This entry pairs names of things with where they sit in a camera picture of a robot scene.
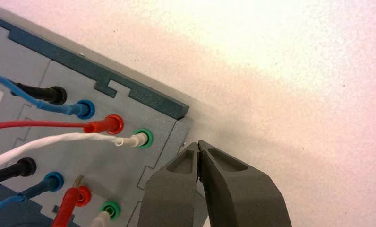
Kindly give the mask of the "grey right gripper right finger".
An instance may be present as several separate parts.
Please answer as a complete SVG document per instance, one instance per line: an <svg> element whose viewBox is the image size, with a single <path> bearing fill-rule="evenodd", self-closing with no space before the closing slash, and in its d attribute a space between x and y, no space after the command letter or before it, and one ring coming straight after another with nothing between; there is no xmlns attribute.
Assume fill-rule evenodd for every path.
<svg viewBox="0 0 376 227"><path fill-rule="evenodd" d="M198 148L211 226L291 226L284 197L269 175L203 140Z"/></svg>

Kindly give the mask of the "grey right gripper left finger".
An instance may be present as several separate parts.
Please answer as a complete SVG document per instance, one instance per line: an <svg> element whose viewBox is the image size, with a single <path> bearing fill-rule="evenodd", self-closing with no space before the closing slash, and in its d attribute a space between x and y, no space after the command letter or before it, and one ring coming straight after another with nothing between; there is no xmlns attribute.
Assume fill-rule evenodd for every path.
<svg viewBox="0 0 376 227"><path fill-rule="evenodd" d="M197 190L198 144L189 144L149 179L138 226L191 227Z"/></svg>

